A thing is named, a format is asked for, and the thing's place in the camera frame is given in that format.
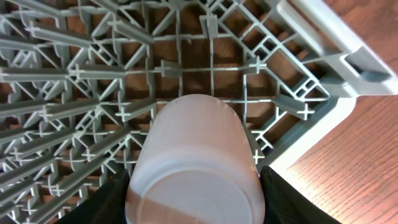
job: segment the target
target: wooden table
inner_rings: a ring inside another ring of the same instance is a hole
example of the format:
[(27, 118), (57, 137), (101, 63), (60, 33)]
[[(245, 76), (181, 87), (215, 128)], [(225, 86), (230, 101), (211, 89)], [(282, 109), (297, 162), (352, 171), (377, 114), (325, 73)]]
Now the wooden table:
[[(398, 71), (398, 1), (327, 2)], [(397, 110), (396, 96), (359, 97), (351, 115), (283, 176), (342, 223), (398, 223)]]

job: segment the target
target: dish rack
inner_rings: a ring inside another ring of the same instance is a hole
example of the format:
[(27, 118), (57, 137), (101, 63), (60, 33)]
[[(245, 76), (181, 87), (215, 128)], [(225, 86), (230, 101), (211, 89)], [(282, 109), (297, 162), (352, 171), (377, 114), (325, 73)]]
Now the dish rack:
[(229, 104), (257, 167), (278, 171), (358, 96), (398, 93), (394, 72), (321, 0), (7, 0), (0, 11), (0, 217), (16, 223), (52, 222), (131, 174), (176, 97)]

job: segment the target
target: frosted plastic cup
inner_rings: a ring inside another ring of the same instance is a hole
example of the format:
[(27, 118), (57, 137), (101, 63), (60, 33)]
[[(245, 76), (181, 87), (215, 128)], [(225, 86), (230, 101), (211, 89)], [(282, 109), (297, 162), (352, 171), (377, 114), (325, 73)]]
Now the frosted plastic cup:
[(236, 113), (187, 95), (154, 121), (126, 197), (129, 223), (260, 224), (264, 194)]

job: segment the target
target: wood grain surface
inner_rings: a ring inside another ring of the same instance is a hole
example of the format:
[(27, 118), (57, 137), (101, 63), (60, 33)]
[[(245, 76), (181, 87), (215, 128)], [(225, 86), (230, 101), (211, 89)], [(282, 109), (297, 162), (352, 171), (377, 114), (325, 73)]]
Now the wood grain surface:
[[(398, 71), (398, 1), (328, 4)], [(283, 176), (342, 223), (398, 223), (398, 97), (362, 96)]]

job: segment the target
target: gray plastic dish rack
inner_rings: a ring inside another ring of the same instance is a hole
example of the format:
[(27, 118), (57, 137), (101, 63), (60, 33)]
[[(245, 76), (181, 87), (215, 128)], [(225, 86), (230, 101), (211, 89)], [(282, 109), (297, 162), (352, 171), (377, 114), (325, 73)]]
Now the gray plastic dish rack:
[[(394, 72), (321, 0), (257, 1), (267, 12), (261, 17), (255, 16), (244, 0), (79, 0), (77, 6), (66, 9), (33, 0), (7, 1), (18, 7), (10, 11), (8, 3), (0, 2), (0, 81), (12, 88), (7, 102), (0, 106), (0, 217), (8, 216), (16, 223), (47, 223), (60, 218), (111, 174), (123, 168), (131, 174), (139, 155), (139, 150), (130, 150), (131, 144), (142, 147), (147, 131), (130, 127), (129, 121), (144, 113), (150, 113), (152, 121), (159, 105), (169, 102), (156, 97), (155, 74), (178, 80), (178, 95), (182, 96), (185, 74), (208, 72), (210, 94), (217, 96), (215, 75), (241, 72), (243, 97), (222, 100), (242, 105), (241, 119), (256, 164), (276, 171), (293, 164), (344, 120), (358, 96), (398, 93)], [(202, 34), (181, 31), (180, 13), (192, 5), (203, 9), (198, 18)], [(160, 8), (168, 13), (150, 29), (149, 11)], [(144, 26), (128, 11), (140, 11)], [(244, 32), (237, 34), (227, 25), (233, 13), (250, 24)], [(92, 28), (92, 17), (97, 15), (102, 18)], [(86, 25), (85, 34), (67, 30), (71, 16), (80, 17)], [(41, 23), (43, 18), (52, 18), (55, 25)], [(282, 27), (285, 35), (276, 36), (265, 25), (267, 21)], [(170, 26), (175, 33), (162, 35)], [(255, 46), (245, 44), (250, 32), (262, 35)], [(215, 66), (214, 40), (219, 38), (229, 38), (241, 47), (242, 64)], [(182, 63), (182, 41), (195, 40), (210, 43), (208, 67), (186, 68)], [(161, 60), (160, 66), (154, 66), (152, 45), (160, 41), (175, 43), (178, 60)], [(287, 47), (290, 41), (307, 54), (293, 54)], [(133, 42), (141, 45), (123, 61), (123, 44)], [(71, 46), (78, 49), (73, 57)], [(267, 64), (275, 54), (302, 75), (294, 86), (286, 84)], [(134, 69), (140, 60), (144, 60), (145, 69)], [(317, 78), (309, 64), (324, 68), (326, 75)], [(247, 79), (261, 72), (276, 82), (275, 96), (248, 96)], [(126, 99), (125, 82), (134, 75), (146, 76), (149, 96), (131, 101)], [(101, 89), (100, 80), (111, 81)], [(321, 96), (307, 97), (313, 90)], [(76, 91), (84, 99), (76, 100)], [(111, 95), (117, 100), (108, 100)], [(256, 103), (273, 103), (274, 115), (260, 128), (249, 130), (248, 105)], [(287, 114), (300, 121), (270, 143), (264, 135)], [(13, 128), (7, 122), (10, 118), (17, 120)], [(119, 128), (103, 129), (105, 118)], [(58, 169), (65, 163), (73, 171), (68, 175)], [(90, 178), (98, 170), (98, 178)], [(41, 195), (43, 189), (52, 195), (49, 202)], [(71, 202), (76, 193), (78, 200)]]

